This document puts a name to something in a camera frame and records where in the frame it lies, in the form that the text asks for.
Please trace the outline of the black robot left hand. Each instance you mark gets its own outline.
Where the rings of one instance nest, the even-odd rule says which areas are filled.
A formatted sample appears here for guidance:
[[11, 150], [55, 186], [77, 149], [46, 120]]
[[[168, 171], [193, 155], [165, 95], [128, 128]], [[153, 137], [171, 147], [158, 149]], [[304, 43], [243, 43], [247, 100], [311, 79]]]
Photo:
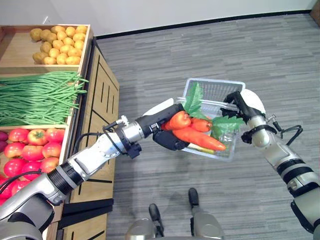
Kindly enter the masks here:
[[153, 141], [160, 146], [172, 151], [183, 150], [190, 143], [178, 139], [171, 130], [162, 130], [161, 128], [176, 113], [183, 110], [181, 103], [175, 103], [173, 98], [169, 98], [149, 109], [135, 121], [141, 127], [144, 138], [152, 134]]

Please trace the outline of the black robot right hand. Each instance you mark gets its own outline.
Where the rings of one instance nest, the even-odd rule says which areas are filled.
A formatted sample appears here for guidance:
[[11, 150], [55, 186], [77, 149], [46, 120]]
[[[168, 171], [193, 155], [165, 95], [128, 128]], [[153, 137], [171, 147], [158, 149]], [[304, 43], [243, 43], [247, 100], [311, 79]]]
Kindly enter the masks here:
[[261, 99], [249, 89], [232, 92], [226, 96], [223, 102], [234, 104], [237, 107], [237, 110], [221, 108], [223, 117], [241, 118], [245, 123], [257, 116], [266, 118], [266, 110]]

